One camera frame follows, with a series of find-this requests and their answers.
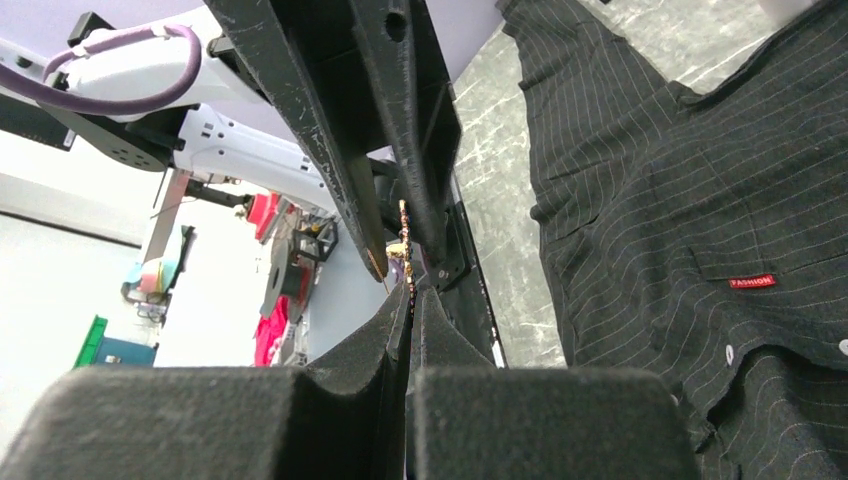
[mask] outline red object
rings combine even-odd
[[[256,225],[256,239],[259,240],[274,221],[277,213],[277,203],[280,196],[276,193],[268,195],[256,195],[253,197],[253,205],[247,214],[247,221]]]
[[[260,317],[256,327],[256,350],[253,353],[253,364],[257,367],[268,367],[274,356],[274,342],[281,339],[288,323],[289,299],[281,296],[269,318]]]
[[[759,277],[751,278],[731,278],[730,288],[762,288],[777,285],[774,275],[760,275]]]

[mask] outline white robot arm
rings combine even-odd
[[[336,206],[318,169],[295,143],[233,122],[205,102],[238,100],[264,102],[221,59],[210,54],[211,42],[223,35],[206,7],[150,24],[190,27],[204,46],[200,73],[191,88],[164,108],[188,109],[179,137],[182,150],[173,152],[175,168],[198,176],[227,176],[280,193],[306,211],[321,216],[336,213]],[[91,33],[91,39],[104,35]],[[68,92],[98,100],[131,100],[168,88],[185,68],[188,44],[180,39],[152,38],[81,56],[63,69]],[[136,121],[145,114],[111,117],[117,122]]]

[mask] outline cable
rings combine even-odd
[[[107,36],[98,40],[86,39],[77,48],[66,50],[54,56],[44,69],[44,78],[46,79],[51,73],[77,56],[95,55],[163,35],[183,37],[189,42],[188,62],[176,83],[147,98],[124,101],[85,98],[36,82],[2,64],[0,64],[0,86],[36,102],[89,115],[121,116],[156,111],[167,107],[185,95],[200,73],[202,56],[200,39],[188,27],[182,25],[165,25],[159,29],[150,26],[135,27],[110,32]]]

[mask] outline equipment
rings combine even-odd
[[[231,170],[215,157],[229,150],[214,142],[234,126],[202,105],[126,124],[45,109],[138,168],[167,168],[173,152],[174,163],[204,173],[279,181],[302,205],[337,212],[377,279],[388,271],[385,232],[401,230],[405,199],[404,232],[422,260],[417,298],[399,285],[366,325],[306,368],[76,371],[36,407],[0,477],[694,478],[658,379],[495,368],[498,334],[451,178],[459,122],[423,0],[206,3],[223,27],[207,54],[229,52],[222,63],[255,81],[321,170],[318,189],[305,180],[315,170],[294,156],[281,164],[284,149],[260,135],[227,147],[250,165]],[[102,22],[92,18],[83,23]],[[109,99],[121,100],[115,86]],[[253,146],[265,141],[267,150]],[[387,145],[394,162],[368,157]],[[193,153],[177,160],[177,152]],[[299,185],[263,178],[277,173]]]

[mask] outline gray marble surface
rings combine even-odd
[[[715,88],[776,27],[755,0],[581,0],[669,80]],[[463,140],[456,176],[512,367],[560,367],[550,294],[539,261],[521,67],[500,29],[456,82]]]

